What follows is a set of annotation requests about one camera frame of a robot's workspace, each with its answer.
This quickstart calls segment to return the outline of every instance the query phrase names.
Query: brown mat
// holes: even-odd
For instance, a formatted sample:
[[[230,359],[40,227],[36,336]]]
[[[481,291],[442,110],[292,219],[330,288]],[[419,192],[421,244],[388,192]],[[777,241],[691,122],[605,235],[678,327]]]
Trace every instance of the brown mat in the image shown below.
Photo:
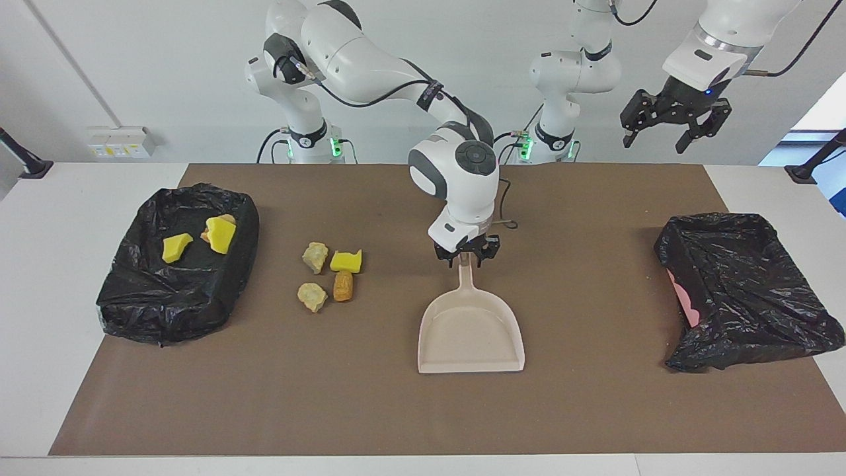
[[[476,284],[508,302],[521,374],[417,374],[426,305],[457,285],[426,229],[441,203],[401,166],[191,165],[183,185],[251,194],[252,278],[228,326],[159,349],[106,337],[52,455],[420,455],[846,451],[846,416],[810,358],[675,374],[681,320],[652,253],[674,214],[724,211],[700,166],[555,164],[514,181],[500,255]],[[309,241],[365,250],[354,301]]]

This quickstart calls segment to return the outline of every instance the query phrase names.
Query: crumpled black plastic bag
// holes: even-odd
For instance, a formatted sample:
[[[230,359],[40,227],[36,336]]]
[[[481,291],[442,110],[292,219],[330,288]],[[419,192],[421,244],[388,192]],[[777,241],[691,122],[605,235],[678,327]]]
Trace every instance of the crumpled black plastic bag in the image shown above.
[[[707,366],[805,357],[843,347],[843,327],[823,307],[757,214],[673,217],[655,244],[661,264],[700,313],[666,364]]]
[[[206,219],[237,221],[226,255],[201,240]],[[181,259],[162,260],[164,238],[188,233]],[[250,196],[213,185],[161,189],[138,210],[97,297],[103,331],[160,346],[223,326],[250,278],[259,216]]]

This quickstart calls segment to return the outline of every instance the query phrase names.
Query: dustpan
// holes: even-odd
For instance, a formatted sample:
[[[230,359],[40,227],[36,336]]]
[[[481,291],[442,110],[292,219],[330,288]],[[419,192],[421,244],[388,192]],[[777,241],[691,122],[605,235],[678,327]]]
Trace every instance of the dustpan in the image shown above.
[[[498,296],[473,286],[469,253],[459,258],[459,288],[432,301],[420,323],[421,374],[519,372],[523,337],[514,312]]]

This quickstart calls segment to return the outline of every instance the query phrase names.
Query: yellow sponge piece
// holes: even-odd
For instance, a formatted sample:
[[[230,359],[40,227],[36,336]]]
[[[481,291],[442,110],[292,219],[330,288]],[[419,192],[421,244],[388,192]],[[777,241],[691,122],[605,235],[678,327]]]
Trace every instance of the yellow sponge piece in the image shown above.
[[[167,264],[178,261],[182,257],[182,252],[185,251],[185,247],[193,240],[194,238],[191,238],[191,235],[187,233],[165,238],[162,260],[164,260]]]
[[[206,220],[208,227],[208,239],[211,249],[222,255],[229,252],[229,244],[235,236],[235,225],[223,217],[214,217]]]
[[[332,255],[332,262],[329,263],[329,268],[332,271],[349,271],[350,273],[359,273],[361,271],[361,250],[353,253],[335,252]]]

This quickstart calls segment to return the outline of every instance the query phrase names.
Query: white table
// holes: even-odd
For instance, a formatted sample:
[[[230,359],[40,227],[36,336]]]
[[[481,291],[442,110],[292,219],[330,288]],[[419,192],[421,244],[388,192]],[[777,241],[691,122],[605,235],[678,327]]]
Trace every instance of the white table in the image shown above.
[[[175,187],[185,168],[57,163],[45,179],[18,183],[0,202],[1,475],[846,474],[846,453],[47,457],[102,339],[94,299],[117,244],[138,206],[158,188]],[[846,220],[823,195],[781,169],[706,168],[730,211],[770,220],[829,311],[845,319]],[[846,408],[846,351],[815,359]]]

